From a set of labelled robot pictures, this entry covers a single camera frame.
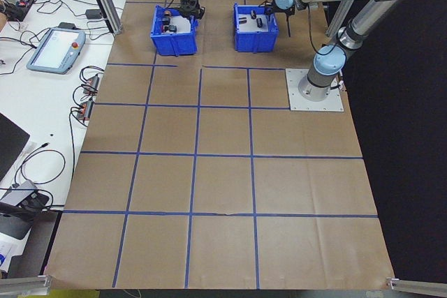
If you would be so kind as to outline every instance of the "black curtain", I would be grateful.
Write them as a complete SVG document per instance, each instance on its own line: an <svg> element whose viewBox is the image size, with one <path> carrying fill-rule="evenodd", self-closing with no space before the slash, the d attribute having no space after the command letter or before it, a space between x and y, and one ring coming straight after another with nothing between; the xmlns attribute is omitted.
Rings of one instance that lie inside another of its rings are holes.
<svg viewBox="0 0 447 298"><path fill-rule="evenodd" d="M409 281L447 283L446 50L447 0L405 0L344 69L390 259Z"/></svg>

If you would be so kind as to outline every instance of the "touchscreen display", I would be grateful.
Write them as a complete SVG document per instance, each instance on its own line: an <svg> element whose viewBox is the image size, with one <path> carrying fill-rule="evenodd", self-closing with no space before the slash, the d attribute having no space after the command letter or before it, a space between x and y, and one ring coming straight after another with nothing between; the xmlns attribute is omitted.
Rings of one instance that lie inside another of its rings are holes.
<svg viewBox="0 0 447 298"><path fill-rule="evenodd" d="M64 57L71 48L71 43L78 36L79 33L77 32L53 31L34 60L33 65L46 68L60 68Z"/></svg>

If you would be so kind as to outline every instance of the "metal base plate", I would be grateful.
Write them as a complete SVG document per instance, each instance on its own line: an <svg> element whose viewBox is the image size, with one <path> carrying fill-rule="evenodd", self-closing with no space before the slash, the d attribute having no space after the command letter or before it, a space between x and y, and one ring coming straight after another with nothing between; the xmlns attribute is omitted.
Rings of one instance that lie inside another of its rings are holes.
<svg viewBox="0 0 447 298"><path fill-rule="evenodd" d="M329 96L323 101L310 101L303 97L298 90L300 80L307 75L309 69L286 69L288 101L292 111L309 112L344 112L342 98L338 89L331 90Z"/></svg>

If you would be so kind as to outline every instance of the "blue bin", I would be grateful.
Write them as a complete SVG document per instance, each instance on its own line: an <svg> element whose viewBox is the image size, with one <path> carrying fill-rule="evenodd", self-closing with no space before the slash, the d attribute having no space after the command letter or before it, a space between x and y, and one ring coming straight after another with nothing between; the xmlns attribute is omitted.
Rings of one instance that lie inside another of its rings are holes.
<svg viewBox="0 0 447 298"><path fill-rule="evenodd" d="M254 10L257 15L264 14L264 7L234 5L235 49L238 52L271 52L279 33L274 14L268 20L268 31L240 31L239 14L247 15Z"/></svg>
<svg viewBox="0 0 447 298"><path fill-rule="evenodd" d="M191 31L189 33L162 33L161 19L165 8L155 5L154 19L152 20L151 39L156 51L163 56L192 55L197 52L196 27L198 21L190 17ZM177 10L169 9L173 16L180 15Z"/></svg>

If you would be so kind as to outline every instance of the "white table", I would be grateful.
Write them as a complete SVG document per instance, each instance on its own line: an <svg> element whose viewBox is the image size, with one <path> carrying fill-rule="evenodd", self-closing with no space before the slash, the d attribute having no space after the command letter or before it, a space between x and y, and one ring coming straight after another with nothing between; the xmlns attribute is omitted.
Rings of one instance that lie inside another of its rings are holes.
<svg viewBox="0 0 447 298"><path fill-rule="evenodd" d="M71 9L77 13L84 13L88 8L98 8L75 1L66 1ZM83 0L96 3L96 0ZM124 8L126 0L113 0L118 8ZM56 27L60 22L72 22L77 27L85 28L87 19L77 19L67 8L60 8L55 14L42 14L37 12L38 6L31 7L25 21L22 23L22 30L31 30L38 33L47 27ZM105 26L104 22L96 25ZM95 33L103 33L107 29L95 30ZM17 32L9 25L6 25L0 36L19 38L21 32ZM30 71L26 64L34 51L30 51L17 65L15 72L11 75L0 76L0 112L15 122L18 126L28 132L30 142L35 142L36 146L30 148L28 152L39 147L45 142L50 145L46 149L56 149L66 158L66 167L59 178L51 183L42 185L41 188L51 192L54 196L54 204L64 204L68 195L71 183L71 170L73 166L71 134L68 123L68 113L70 107L74 106L72 100L73 90L82 84L79 72L85 66L98 66L105 68L108 55L112 49L113 36L107 34L97 40L87 39L80 56L76 59L72 69L65 75L53 73L40 73ZM0 41L0 59L6 62L5 66L0 66L0 73L12 70L14 63L27 51L29 47L20 45L13 41ZM91 77L97 71L85 71L86 77ZM78 90L77 98L82 96L82 90ZM75 142L75 157L79 155L86 129L76 120L73 120L73 138ZM0 188L8 188L13 183L14 173L23 161L26 153L17 159L14 166L0 182ZM46 181L56 176L62 167L62 159L55 153L44 153L31 159L26 165L28 178L34 181ZM7 270L10 257L21 255L28 235L22 240L0 233L0 241L13 243L16 246L13 253L10 253L0 269Z"/></svg>

